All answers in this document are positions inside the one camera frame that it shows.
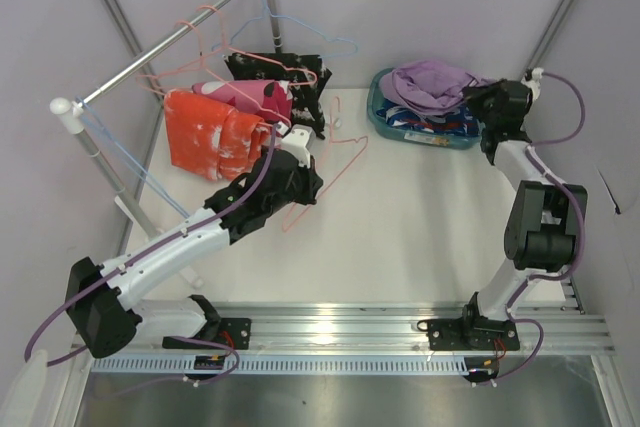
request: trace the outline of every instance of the blue hanger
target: blue hanger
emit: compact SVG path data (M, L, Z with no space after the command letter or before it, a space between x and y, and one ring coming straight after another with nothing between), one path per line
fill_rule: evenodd
M333 43L333 42L346 42L348 44L353 45L353 50L351 52L338 52L336 54L327 54L327 55L321 55L320 58L321 59L329 59L332 57L348 57L351 55L354 55L358 52L358 44L351 39L345 39L344 37L334 37L333 39L330 38L328 35L323 34L322 32L320 32L318 29L316 29L315 27L310 26L309 24L303 22L300 19L296 19L295 17L291 17L289 15L280 15L280 14L274 14L273 12L271 12L271 9L269 9L269 6L267 5L267 0L262 0L262 13L260 15L260 17L253 17L252 19L247 20L244 24L242 24L242 27L240 27L238 29L238 31L233 34L231 36L231 38L229 39L229 44L233 45L233 41L235 40L235 38L240 35L242 33L242 31L251 23L256 22L258 20L263 20L265 18L265 12L267 12L269 14L270 17L273 17L274 19L286 19L286 20L291 20L293 22L295 22L296 24L299 24L303 27L306 27L307 29L311 30L312 32L318 34L319 36L321 36L322 38L324 38L325 41L327 41L328 43ZM218 48L220 46L220 44L216 44L214 45L211 50L215 50L216 48Z

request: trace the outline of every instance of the metal floor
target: metal floor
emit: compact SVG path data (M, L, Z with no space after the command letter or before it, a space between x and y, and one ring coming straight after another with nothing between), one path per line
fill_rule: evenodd
M539 357L497 388L459 377L232 375L198 389L91 374L76 427L608 426L589 357Z

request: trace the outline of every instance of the black patterned cloth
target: black patterned cloth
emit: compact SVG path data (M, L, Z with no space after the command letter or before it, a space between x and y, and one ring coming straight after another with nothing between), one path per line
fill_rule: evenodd
M322 113L318 98L331 77L331 71L324 65L320 56L272 53L259 53L255 55L277 60L278 62L282 62L286 67L307 69L318 76L318 82L314 85L291 87L291 94L293 95L291 122L313 128L318 138L324 139L322 133L324 131L324 114ZM277 64L272 64L244 54L231 54L225 61L235 80L288 80L290 82L307 82L313 79L312 76L305 72L298 70L287 71Z

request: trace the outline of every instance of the pink cloth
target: pink cloth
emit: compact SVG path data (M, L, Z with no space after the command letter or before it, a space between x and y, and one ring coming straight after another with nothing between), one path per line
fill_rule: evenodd
M264 120L278 122L282 120L271 112L277 112L281 116L291 119L291 104L293 96L289 92L289 82L275 80L236 80L229 84L220 85L219 82L205 82L195 84L191 88L196 94L204 95L209 99L217 100L232 105L240 112L255 114Z

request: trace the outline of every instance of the white plastic bracket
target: white plastic bracket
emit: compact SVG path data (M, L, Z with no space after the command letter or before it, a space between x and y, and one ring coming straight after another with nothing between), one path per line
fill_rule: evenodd
M132 344L161 344L168 335L192 337L206 322L202 309L191 299L141 300L133 311L142 317L142 323Z
M280 143L280 148L293 154L300 166L311 167L311 153L309 147L311 146L315 133L310 127L302 125L294 125Z
M74 104L65 98L57 97L49 103L49 110L55 114L71 135L79 134L84 130L84 125L76 114Z
M526 80L525 78L523 78L520 81L531 89L533 95L531 103L535 102L536 100L538 100L538 97L540 97L540 80L542 79L543 72L544 69L542 67L536 67L531 71L531 79Z

